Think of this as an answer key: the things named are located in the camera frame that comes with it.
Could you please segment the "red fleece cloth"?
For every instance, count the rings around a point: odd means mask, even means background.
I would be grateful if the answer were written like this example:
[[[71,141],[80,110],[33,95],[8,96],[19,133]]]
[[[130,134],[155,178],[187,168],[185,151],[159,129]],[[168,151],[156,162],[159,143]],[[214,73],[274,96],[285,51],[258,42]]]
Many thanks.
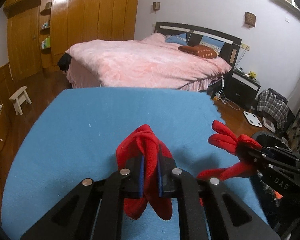
[[[225,124],[218,120],[213,121],[212,129],[216,133],[209,137],[208,142],[232,155],[239,156],[241,146],[253,150],[262,150],[262,146],[256,140],[245,134],[237,137]],[[170,150],[157,138],[150,126],[144,124],[126,137],[116,150],[119,170],[125,168],[129,159],[140,155],[144,157],[145,174],[141,176],[144,179],[141,198],[126,198],[124,200],[124,212],[131,219],[139,219],[148,204],[151,205],[161,219],[170,220],[172,217],[171,200],[159,197],[157,164],[160,149],[163,150],[163,156],[173,158]]]

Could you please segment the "black trash bin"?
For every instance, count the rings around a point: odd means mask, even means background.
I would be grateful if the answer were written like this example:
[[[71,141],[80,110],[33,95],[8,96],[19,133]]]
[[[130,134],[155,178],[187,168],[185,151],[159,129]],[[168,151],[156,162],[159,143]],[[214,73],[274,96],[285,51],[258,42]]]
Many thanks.
[[[280,139],[279,137],[265,132],[265,131],[259,131],[254,133],[251,136],[255,141],[257,141],[260,145],[262,145],[263,147],[275,147],[278,146],[280,148],[284,148],[284,149],[290,149],[288,144],[285,143],[282,139]]]

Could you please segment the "white bathroom scale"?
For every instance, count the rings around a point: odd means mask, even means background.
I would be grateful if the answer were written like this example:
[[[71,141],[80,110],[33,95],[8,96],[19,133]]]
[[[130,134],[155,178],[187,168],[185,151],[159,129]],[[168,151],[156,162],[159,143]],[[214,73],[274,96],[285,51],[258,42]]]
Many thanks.
[[[260,122],[260,120],[258,119],[258,117],[255,114],[244,111],[243,115],[245,116],[245,118],[247,119],[247,121],[250,125],[253,125],[256,127],[262,127],[262,122]]]

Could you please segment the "plaid shirt on chair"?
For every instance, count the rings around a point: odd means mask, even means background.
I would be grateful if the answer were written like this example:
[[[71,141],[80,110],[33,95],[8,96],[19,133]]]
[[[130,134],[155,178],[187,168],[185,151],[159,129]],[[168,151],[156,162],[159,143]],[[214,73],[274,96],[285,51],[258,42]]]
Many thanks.
[[[258,95],[256,111],[267,113],[275,120],[277,128],[283,129],[287,122],[289,107],[281,94],[269,88]]]

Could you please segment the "blue table mat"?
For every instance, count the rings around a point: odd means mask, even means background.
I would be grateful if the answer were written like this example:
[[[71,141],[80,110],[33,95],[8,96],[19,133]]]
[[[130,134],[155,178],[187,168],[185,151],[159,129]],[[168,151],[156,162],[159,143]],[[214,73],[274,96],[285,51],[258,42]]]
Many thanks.
[[[178,167],[196,176],[226,168],[236,156],[208,143],[221,114],[205,93],[171,89],[81,88],[61,92],[24,139],[6,180],[2,228],[25,231],[85,178],[117,170],[119,144],[143,124],[151,127]]]

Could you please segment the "black bedside table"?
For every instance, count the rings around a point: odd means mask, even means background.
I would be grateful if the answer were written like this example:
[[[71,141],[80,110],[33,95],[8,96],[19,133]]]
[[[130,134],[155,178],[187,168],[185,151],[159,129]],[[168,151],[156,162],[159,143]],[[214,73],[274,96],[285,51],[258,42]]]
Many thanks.
[[[225,96],[239,107],[249,110],[261,85],[258,81],[245,76],[242,72],[233,70],[225,83]]]

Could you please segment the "yellow plush toy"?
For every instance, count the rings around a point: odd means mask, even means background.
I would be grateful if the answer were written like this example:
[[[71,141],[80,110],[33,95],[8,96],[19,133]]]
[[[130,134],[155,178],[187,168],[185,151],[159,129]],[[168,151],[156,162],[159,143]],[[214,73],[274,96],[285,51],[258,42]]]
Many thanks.
[[[253,72],[253,71],[250,71],[250,72],[248,73],[248,77],[249,77],[250,79],[256,80],[256,76],[257,76],[257,74],[256,74],[255,72]]]

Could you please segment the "bed with pink blanket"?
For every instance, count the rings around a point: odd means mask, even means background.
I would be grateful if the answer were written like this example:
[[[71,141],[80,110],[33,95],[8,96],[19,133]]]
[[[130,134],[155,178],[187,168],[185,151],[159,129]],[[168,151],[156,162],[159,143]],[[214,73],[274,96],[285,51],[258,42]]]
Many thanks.
[[[187,46],[200,45],[203,36],[225,42],[215,59],[204,59],[166,43],[167,35],[187,33]],[[157,22],[154,33],[142,40],[96,39],[71,46],[67,80],[74,88],[137,87],[202,92],[234,68],[242,40],[195,25]]]

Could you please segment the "black cloth at bed foot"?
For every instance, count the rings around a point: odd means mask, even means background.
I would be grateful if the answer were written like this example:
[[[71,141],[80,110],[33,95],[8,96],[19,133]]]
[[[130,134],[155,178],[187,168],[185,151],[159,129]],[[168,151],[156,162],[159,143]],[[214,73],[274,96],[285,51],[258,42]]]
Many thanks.
[[[60,71],[67,72],[71,63],[72,57],[68,53],[64,53],[62,57],[57,62],[57,66],[60,68]]]

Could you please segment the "brown dotted pillow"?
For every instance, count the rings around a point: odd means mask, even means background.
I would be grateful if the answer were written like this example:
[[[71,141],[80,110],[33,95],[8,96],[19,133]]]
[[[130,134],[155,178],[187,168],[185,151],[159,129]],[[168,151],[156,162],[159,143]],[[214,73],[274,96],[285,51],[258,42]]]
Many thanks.
[[[179,46],[178,50],[204,59],[215,59],[219,55],[217,51],[204,45]]]

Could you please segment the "left blue pillow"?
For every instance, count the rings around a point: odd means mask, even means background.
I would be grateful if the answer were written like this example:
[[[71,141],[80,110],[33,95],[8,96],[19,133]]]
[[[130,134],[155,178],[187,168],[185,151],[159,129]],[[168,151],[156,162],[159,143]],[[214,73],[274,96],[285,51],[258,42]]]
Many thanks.
[[[181,33],[178,35],[167,35],[166,36],[166,43],[176,43],[181,46],[187,45],[187,33]]]

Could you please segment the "blue pillow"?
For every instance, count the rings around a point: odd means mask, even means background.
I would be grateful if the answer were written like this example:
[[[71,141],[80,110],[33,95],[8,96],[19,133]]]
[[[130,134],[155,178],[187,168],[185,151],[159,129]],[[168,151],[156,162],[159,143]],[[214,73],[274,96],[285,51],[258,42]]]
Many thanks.
[[[199,44],[202,46],[209,47],[209,48],[213,49],[214,51],[216,51],[217,53],[220,53],[225,42],[216,40],[216,39],[208,37],[208,36],[203,36]]]
[[[166,43],[176,43],[181,46],[187,45],[187,33],[181,33],[178,35],[167,35],[166,36]]]

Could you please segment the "small white wooden stool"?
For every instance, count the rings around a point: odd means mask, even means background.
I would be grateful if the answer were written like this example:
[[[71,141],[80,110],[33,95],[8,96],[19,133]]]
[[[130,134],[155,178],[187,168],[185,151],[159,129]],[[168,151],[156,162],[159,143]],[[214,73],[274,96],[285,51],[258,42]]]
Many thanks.
[[[9,100],[13,102],[13,107],[15,110],[16,115],[22,115],[23,111],[21,109],[21,105],[24,102],[31,104],[32,101],[26,91],[27,87],[23,86],[20,87],[12,96],[10,96]]]

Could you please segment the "right blue pillow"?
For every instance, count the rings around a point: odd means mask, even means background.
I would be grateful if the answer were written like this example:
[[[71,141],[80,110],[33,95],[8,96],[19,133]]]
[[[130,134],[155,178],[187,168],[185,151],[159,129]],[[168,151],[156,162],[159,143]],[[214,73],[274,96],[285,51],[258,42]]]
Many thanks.
[[[217,53],[220,53],[225,42],[216,40],[216,39],[208,37],[208,36],[203,36],[199,44],[202,46],[209,47],[209,48],[213,49],[214,51],[216,51]]]

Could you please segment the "long wooden sideboard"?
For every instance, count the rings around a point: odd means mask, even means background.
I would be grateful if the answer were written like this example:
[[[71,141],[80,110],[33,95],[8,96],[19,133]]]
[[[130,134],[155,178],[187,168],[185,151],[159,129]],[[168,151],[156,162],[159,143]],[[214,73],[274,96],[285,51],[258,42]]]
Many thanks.
[[[13,161],[11,128],[14,116],[10,97],[15,92],[10,65],[0,67],[0,186],[3,188]]]

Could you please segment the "wooden wardrobe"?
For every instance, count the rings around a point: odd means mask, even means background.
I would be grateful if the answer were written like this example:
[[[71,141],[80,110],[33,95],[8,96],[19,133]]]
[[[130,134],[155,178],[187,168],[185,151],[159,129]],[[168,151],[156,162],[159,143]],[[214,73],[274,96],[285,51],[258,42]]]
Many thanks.
[[[6,0],[12,78],[52,70],[80,42],[133,39],[137,6],[138,0]]]

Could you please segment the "right brown wall lamp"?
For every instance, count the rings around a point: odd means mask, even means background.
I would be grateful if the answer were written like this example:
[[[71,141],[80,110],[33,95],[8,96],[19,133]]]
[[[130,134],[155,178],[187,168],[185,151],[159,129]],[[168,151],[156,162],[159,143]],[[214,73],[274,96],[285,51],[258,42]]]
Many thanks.
[[[244,25],[248,28],[256,27],[256,15],[251,12],[245,12]]]

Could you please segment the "brown wall lamp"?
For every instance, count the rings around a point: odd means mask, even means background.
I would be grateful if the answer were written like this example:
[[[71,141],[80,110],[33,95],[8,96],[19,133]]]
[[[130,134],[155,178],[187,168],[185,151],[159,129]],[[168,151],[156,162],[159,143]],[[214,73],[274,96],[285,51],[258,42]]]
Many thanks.
[[[251,12],[245,12],[244,25],[248,28],[256,27],[256,15]]]
[[[160,10],[160,2],[153,2],[153,11],[159,11]]]

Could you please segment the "left brown wall lamp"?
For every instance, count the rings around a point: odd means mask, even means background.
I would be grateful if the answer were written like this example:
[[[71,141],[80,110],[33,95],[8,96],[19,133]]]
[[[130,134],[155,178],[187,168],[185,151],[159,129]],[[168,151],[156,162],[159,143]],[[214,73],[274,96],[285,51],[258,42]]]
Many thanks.
[[[153,2],[153,11],[159,11],[160,10],[160,2]]]

